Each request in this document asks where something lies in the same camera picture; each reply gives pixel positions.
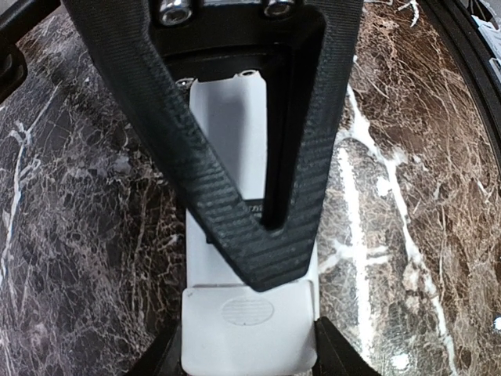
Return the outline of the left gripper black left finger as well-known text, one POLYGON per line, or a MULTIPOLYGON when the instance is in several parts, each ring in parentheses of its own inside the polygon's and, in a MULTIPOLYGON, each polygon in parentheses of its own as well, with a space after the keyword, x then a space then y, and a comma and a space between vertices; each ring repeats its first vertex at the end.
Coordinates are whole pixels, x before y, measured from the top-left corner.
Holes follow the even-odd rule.
POLYGON ((152 345, 127 372, 127 376, 184 375, 181 350, 181 328, 168 328, 155 338, 152 345))

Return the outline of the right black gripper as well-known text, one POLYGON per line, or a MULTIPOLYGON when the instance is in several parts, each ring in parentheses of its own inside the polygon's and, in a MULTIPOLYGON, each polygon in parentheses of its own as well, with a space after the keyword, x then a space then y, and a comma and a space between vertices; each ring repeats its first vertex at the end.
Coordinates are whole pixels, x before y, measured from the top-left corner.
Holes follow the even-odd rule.
POLYGON ((187 286, 263 292, 314 252, 360 1, 69 1, 186 206, 187 286))

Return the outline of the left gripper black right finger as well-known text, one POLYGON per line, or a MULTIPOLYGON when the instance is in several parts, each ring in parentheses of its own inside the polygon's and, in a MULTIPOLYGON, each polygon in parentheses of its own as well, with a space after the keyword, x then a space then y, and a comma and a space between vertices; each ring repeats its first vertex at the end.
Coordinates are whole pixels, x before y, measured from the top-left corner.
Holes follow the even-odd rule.
POLYGON ((314 376, 380 376, 325 316, 315 322, 314 376))

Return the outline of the white battery cover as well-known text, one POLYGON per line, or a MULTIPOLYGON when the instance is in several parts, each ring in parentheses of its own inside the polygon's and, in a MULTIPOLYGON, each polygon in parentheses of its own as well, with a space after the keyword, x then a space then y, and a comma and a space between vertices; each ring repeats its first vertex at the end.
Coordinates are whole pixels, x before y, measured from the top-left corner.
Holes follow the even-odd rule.
POLYGON ((293 375, 317 360, 312 286, 258 293, 197 287, 182 296, 182 369, 189 375, 293 375))

